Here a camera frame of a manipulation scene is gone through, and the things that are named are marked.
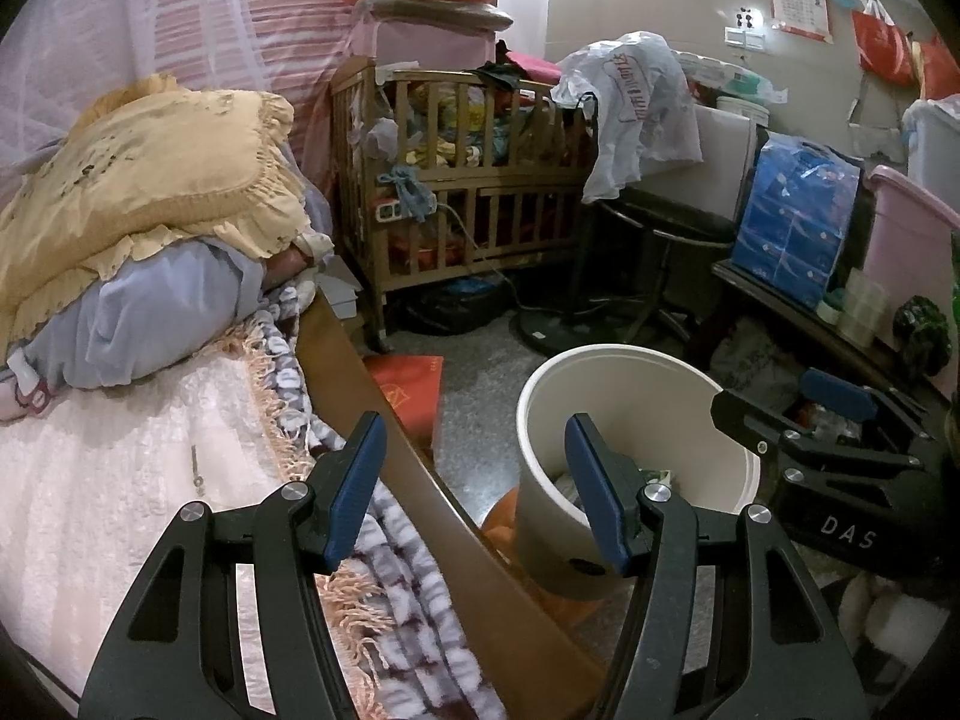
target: wooden crib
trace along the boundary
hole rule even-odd
[[[340,230],[373,290],[383,338],[391,290],[569,256],[595,148],[583,110],[558,108],[545,84],[502,92],[444,71],[381,80],[368,67],[332,95]],[[397,122],[392,161],[365,148],[380,119]],[[438,202],[423,223],[397,218],[394,187],[378,182],[404,165]]]

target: blue tissue pack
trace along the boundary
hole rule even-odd
[[[733,264],[816,308],[843,247],[860,168],[825,146],[770,133],[733,247]]]

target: metal screw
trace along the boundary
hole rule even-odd
[[[184,522],[196,522],[203,517],[203,504],[200,501],[190,501],[181,509],[181,519]]]
[[[291,482],[289,485],[283,486],[280,494],[288,501],[299,501],[299,499],[306,497],[309,490],[310,488],[302,482]]]
[[[770,514],[770,509],[755,503],[750,507],[750,509],[747,509],[747,517],[750,517],[750,519],[752,519],[754,522],[760,523],[760,525],[766,525],[771,519],[774,518],[774,515]]]
[[[667,485],[661,485],[659,482],[652,482],[643,488],[643,494],[650,500],[657,503],[664,503],[670,500],[670,488]]]

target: blue gripper pad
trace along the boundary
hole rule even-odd
[[[800,394],[854,422],[877,418],[877,404],[870,392],[813,367],[800,376]]]
[[[630,541],[638,522],[637,493],[643,488],[640,470],[629,458],[608,450],[585,413],[576,413],[566,422],[563,447],[593,540],[604,560],[623,575],[630,565]]]
[[[339,490],[330,502],[329,534],[323,559],[330,566],[353,553],[373,488],[387,456],[387,428],[378,413],[367,413],[339,451],[349,463]]]

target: pillow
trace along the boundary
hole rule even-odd
[[[0,213],[0,349],[128,259],[214,236],[253,260],[309,225],[280,145],[290,104],[263,92],[148,95],[74,130]]]

